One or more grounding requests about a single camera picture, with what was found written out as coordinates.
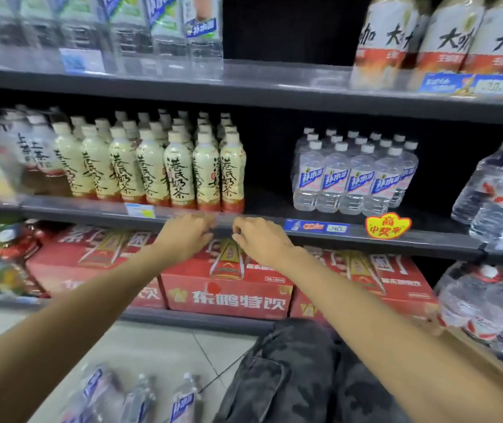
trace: hand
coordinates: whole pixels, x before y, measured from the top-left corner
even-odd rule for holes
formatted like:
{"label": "hand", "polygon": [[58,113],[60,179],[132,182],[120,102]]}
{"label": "hand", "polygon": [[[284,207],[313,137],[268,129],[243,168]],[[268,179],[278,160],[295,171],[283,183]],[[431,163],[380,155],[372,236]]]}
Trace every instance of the hand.
{"label": "hand", "polygon": [[277,270],[285,254],[294,249],[283,228],[262,218],[237,217],[232,238],[259,264]]}
{"label": "hand", "polygon": [[211,214],[187,214],[167,220],[153,242],[153,256],[166,267],[192,257],[213,238],[210,229],[216,225]]}

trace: person's right arm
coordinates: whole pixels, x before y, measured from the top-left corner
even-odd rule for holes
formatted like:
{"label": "person's right arm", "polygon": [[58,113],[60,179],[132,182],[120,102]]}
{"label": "person's right arm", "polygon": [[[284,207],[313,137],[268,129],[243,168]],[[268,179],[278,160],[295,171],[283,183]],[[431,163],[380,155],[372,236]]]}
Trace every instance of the person's right arm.
{"label": "person's right arm", "polygon": [[294,246],[280,226],[236,218],[233,238],[311,299],[414,421],[503,421],[502,388],[378,297]]}

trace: person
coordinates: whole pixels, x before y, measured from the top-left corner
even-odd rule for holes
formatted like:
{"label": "person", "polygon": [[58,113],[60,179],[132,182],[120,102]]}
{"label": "person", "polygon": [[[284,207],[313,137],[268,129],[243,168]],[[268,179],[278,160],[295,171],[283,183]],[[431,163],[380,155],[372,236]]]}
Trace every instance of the person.
{"label": "person", "polygon": [[[211,216],[168,220],[127,262],[1,334],[0,423],[25,423],[138,292],[199,251],[213,227]],[[501,387],[294,246],[280,226],[238,217],[233,229],[246,254],[290,278],[344,343],[312,321],[277,322],[242,360],[215,422],[503,421]]]}

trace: person's right hand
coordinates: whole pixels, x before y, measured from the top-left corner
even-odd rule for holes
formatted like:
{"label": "person's right hand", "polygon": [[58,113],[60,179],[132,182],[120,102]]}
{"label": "person's right hand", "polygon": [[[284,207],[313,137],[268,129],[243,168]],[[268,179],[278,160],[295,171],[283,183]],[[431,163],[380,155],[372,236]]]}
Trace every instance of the person's right hand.
{"label": "person's right hand", "polygon": [[273,269],[285,258],[294,245],[283,228],[263,218],[237,217],[232,238],[256,262]]}

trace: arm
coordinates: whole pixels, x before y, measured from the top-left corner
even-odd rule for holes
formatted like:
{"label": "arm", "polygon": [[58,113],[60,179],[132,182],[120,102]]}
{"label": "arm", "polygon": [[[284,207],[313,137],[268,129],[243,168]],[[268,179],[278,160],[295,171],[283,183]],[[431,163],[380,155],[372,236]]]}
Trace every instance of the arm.
{"label": "arm", "polygon": [[233,238],[312,300],[414,421],[503,421],[503,389],[379,298],[294,246],[280,226],[237,218]]}
{"label": "arm", "polygon": [[0,423],[25,423],[153,277],[212,239],[212,222],[195,215],[168,220],[127,262],[0,335]]}

